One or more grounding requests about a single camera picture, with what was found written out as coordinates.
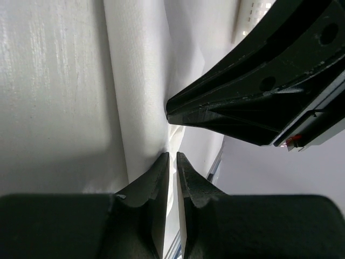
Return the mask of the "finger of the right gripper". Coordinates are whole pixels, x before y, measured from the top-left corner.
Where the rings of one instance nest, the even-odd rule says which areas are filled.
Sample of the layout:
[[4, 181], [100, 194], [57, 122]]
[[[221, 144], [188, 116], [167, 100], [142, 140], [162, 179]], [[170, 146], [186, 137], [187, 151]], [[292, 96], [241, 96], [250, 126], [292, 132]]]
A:
[[291, 121], [344, 70], [344, 1], [276, 1], [205, 75], [167, 102], [169, 121], [210, 112]]
[[207, 86], [206, 91], [185, 89], [169, 99], [168, 121], [266, 146], [296, 126], [322, 91], [319, 78], [286, 85], [279, 85], [277, 78], [263, 78], [256, 84], [237, 81]]

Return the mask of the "white paper napkin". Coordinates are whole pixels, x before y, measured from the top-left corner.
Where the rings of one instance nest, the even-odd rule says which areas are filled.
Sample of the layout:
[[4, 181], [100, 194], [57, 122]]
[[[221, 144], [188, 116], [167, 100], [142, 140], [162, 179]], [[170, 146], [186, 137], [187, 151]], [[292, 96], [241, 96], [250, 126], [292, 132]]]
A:
[[238, 1], [105, 1], [116, 102], [128, 180], [181, 137], [165, 104], [232, 49]]

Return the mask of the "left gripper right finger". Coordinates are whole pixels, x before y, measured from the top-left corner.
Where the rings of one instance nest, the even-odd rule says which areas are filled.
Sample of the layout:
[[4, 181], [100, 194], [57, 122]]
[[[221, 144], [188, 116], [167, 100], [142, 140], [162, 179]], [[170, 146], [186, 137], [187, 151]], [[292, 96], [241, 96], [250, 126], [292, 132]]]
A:
[[344, 217], [321, 195], [229, 195], [177, 153], [184, 258], [344, 258]]

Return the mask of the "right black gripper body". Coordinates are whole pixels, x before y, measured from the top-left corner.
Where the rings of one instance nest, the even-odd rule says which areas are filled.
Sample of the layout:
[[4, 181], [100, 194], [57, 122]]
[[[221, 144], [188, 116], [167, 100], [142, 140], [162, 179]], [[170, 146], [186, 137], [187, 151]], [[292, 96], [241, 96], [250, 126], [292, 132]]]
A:
[[273, 142], [275, 147], [301, 152], [344, 130], [344, 72], [341, 72]]

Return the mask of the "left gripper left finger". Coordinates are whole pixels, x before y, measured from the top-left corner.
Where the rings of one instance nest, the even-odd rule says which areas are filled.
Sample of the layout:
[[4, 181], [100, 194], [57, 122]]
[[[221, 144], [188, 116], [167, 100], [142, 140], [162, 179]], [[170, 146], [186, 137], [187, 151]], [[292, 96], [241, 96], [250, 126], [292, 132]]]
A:
[[1, 258], [162, 258], [169, 154], [117, 193], [1, 197]]

